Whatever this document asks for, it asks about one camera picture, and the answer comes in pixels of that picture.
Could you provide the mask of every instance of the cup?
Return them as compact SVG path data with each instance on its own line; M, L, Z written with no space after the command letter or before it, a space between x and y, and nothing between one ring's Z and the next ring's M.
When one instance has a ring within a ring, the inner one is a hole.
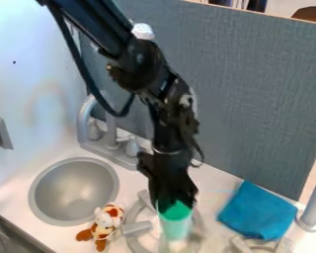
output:
M165 238L168 241L186 240L192 228L193 210L180 201L165 212L159 211L158 203L156 208Z

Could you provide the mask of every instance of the stuffed toy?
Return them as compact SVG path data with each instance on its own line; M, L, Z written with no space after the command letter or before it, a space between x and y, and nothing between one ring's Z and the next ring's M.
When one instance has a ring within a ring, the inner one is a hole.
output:
M114 204L107 204L103 209L95 209L95 221L91 228L83 230L76 235L78 241L95 240L96 249L103 252L107 247L108 239L114 236L120 227L124 211Z

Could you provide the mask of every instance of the white wall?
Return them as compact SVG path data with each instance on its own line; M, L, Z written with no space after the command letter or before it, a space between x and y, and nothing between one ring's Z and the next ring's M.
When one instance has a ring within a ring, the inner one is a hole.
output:
M269 0L266 13L289 18L298 9L309 6L316 6L316 0Z
M0 0L0 117L14 145L0 149L0 183L74 133L83 100L83 82L47 9L35 0Z

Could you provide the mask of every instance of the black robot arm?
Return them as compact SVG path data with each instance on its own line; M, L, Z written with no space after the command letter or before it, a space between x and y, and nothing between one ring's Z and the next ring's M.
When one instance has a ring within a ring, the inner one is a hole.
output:
M138 171L149 180L151 202L160 211L181 201L193 207L198 192L188 174L198 121L195 94L168 65L160 48L152 41L137 38L132 23L111 0L37 0L46 5L69 45L88 89L106 111L116 117L127 114L134 95L149 108L154 125L153 154L138 154ZM131 96L120 113L106 103L82 63L64 18L88 36L99 53L110 60L110 76Z

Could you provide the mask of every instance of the blue cloth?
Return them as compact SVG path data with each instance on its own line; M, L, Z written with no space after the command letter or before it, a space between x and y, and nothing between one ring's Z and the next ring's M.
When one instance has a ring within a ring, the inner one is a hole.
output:
M217 218L246 237L275 240L283 237L296 213L292 204L245 181Z

